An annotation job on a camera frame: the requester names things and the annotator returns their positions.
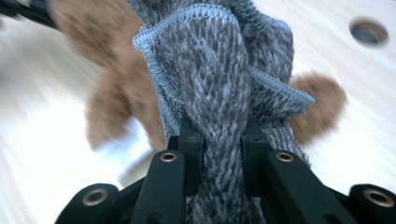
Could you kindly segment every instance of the brown teddy bear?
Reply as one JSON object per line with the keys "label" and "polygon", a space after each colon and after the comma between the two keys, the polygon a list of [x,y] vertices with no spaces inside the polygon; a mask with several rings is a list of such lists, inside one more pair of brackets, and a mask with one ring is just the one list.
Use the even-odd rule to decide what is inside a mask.
{"label": "brown teddy bear", "polygon": [[[142,21],[125,0],[49,0],[50,15],[73,47],[102,66],[87,113],[92,148],[125,133],[130,116],[145,128],[153,149],[165,149],[163,126],[149,70],[132,46]],[[316,103],[303,116],[290,120],[297,141],[307,144],[334,127],[346,102],[343,89],[318,73],[293,77],[294,89],[313,95]]]}

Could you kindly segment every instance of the folded cloth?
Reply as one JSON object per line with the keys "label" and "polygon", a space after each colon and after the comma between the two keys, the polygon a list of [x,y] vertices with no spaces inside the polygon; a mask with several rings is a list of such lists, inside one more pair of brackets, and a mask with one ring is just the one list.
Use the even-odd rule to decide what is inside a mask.
{"label": "folded cloth", "polygon": [[148,68],[166,139],[185,112],[206,141],[201,184],[188,223],[265,223],[245,190],[240,137],[249,114],[273,149],[306,161],[287,122],[314,99],[288,85],[292,33],[248,0],[130,0],[145,26],[134,37]]}

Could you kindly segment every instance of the plush toy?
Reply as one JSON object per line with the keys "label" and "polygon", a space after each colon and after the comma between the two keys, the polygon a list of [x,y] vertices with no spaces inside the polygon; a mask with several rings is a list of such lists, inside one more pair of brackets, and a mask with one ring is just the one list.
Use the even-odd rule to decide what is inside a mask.
{"label": "plush toy", "polygon": [[[142,53],[132,37],[142,21],[126,0],[49,0],[51,17],[75,50],[102,67],[102,74],[89,102],[87,137],[92,148],[125,133],[133,116],[145,128],[152,148],[165,149],[159,103]],[[290,126],[300,144],[307,144],[336,124],[346,102],[343,89],[318,73],[292,77],[294,89],[311,94],[316,103]]]}

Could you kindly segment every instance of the stuffed animal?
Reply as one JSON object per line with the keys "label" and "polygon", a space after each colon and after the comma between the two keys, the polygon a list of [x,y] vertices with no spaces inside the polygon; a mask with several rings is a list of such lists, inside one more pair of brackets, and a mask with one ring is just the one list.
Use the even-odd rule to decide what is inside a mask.
{"label": "stuffed animal", "polygon": [[[87,137],[92,148],[125,133],[133,116],[145,128],[153,149],[165,149],[159,106],[142,53],[132,37],[142,21],[126,0],[49,0],[50,15],[75,50],[102,67],[89,102]],[[333,128],[343,111],[346,94],[332,79],[312,72],[292,77],[294,89],[311,94],[316,103],[290,126],[300,144],[308,144]]]}

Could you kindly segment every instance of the light wood surface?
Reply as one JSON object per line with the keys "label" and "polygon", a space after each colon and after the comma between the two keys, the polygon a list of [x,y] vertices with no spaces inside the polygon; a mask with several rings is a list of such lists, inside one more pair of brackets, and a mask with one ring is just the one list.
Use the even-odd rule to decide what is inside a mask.
{"label": "light wood surface", "polygon": [[[396,2],[255,3],[291,26],[293,74],[316,70],[346,89],[337,129],[305,148],[315,174],[343,193],[359,183],[396,192]],[[351,36],[349,24],[360,16],[387,28],[385,45],[363,46]],[[0,223],[53,223],[80,189],[97,182],[122,188],[145,175],[152,154],[134,120],[122,141],[98,153],[88,147],[84,110],[99,68],[57,31],[1,20]]]}

